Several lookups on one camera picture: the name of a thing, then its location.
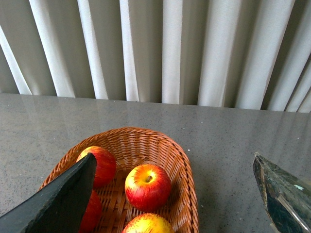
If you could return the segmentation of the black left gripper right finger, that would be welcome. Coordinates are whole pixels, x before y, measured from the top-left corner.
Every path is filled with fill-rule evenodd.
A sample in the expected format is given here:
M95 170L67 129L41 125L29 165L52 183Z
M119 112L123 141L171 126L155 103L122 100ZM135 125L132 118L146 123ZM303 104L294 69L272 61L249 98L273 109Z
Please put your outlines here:
M253 172L271 228L276 233L311 231L311 183L254 154Z

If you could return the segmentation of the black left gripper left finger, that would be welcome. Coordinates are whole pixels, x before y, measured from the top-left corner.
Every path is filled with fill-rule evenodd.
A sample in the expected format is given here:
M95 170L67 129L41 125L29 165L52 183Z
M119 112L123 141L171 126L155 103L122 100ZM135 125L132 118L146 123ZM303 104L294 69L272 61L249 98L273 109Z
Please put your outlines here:
M83 159L0 218L2 233L76 233L88 205L96 158Z

